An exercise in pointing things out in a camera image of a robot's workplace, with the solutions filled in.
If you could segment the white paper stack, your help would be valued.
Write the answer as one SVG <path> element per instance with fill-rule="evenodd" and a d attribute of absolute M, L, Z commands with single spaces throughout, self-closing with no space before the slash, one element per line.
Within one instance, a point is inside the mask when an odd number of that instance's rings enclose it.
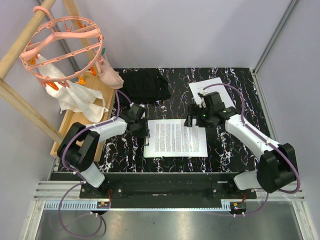
<path fill-rule="evenodd" d="M 220 77 L 211 78 L 208 80 L 202 80 L 199 82 L 193 82 L 189 83 L 189 87 L 191 90 L 191 93 L 193 95 L 194 101 L 197 105 L 201 103 L 201 98 L 199 97 L 198 93 L 200 93 L 204 87 L 207 87 L 209 85 L 213 84 L 222 84 L 222 80 Z M 218 92 L 220 95 L 221 100 L 224 102 L 225 107 L 235 107 L 232 98 L 229 96 L 229 93 L 224 85 L 216 85 L 211 86 L 205 90 L 206 93 L 212 93 L 212 92 Z"/>

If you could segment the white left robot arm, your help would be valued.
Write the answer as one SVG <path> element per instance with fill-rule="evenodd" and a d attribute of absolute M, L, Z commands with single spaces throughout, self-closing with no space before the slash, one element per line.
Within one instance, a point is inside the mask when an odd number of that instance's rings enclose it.
<path fill-rule="evenodd" d="M 108 186 L 104 183 L 104 174 L 94 163 L 98 144 L 127 133 L 141 139 L 150 136 L 143 106 L 132 103 L 119 116 L 96 124 L 73 123 L 57 150 L 57 156 L 65 168 L 71 169 L 91 185 L 90 192 L 95 197 L 103 198 L 108 193 Z"/>

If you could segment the green clipboard folder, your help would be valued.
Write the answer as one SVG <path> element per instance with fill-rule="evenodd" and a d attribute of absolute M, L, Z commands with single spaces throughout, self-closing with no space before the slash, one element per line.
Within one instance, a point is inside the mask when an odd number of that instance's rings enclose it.
<path fill-rule="evenodd" d="M 144 157 L 144 158 L 147 158 L 148 146 L 149 146 L 149 145 L 145 145 L 145 142 L 144 142 L 144 147 L 143 147 L 143 157 Z"/>

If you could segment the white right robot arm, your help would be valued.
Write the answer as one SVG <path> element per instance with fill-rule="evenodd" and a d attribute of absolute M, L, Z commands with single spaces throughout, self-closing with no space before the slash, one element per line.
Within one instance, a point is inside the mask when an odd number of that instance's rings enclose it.
<path fill-rule="evenodd" d="M 218 92 L 200 94 L 201 104 L 190 104 L 184 122 L 186 127 L 200 128 L 223 127 L 229 134 L 240 140 L 259 160 L 253 171 L 238 173 L 227 185 L 228 195 L 239 198 L 248 189 L 262 189 L 271 194 L 283 191 L 284 187 L 296 182 L 300 188 L 299 173 L 296 166 L 294 147 L 280 144 L 267 137 L 245 120 L 244 116 L 233 106 L 226 107 Z"/>

